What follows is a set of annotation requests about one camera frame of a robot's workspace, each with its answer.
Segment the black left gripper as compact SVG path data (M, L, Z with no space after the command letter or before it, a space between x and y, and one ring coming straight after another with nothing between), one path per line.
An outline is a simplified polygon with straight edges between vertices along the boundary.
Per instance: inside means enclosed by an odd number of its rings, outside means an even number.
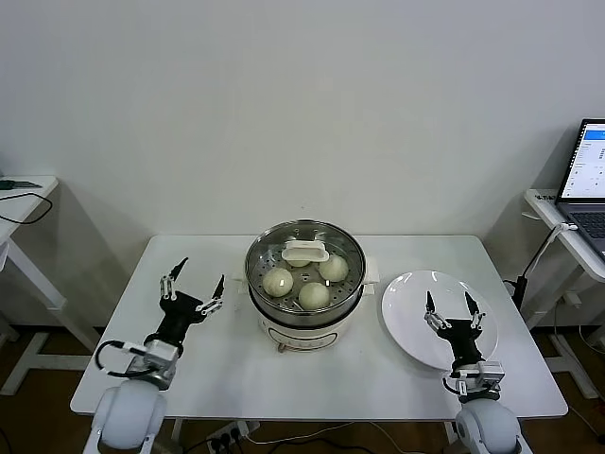
M169 274L160 280L160 309L164 317L157 330L145 338L145 343L163 341L172 346L182 346L187 330L191 324L202 323L204 316L209 316L222 308L225 275L222 274L211 299L207 303L176 291L178 279L188 258L185 257L175 265Z

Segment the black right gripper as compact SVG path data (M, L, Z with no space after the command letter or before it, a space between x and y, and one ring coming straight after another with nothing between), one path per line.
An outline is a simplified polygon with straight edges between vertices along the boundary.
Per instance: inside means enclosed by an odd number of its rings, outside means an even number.
M477 301L469 292L464 293L471 320L445 320L437 311L431 292L426 292L424 320L432 330L437 330L439 338L447 341L453 352L453 368L473 365L484 360L476 346L476 340L483 333L481 323L485 313L479 309Z

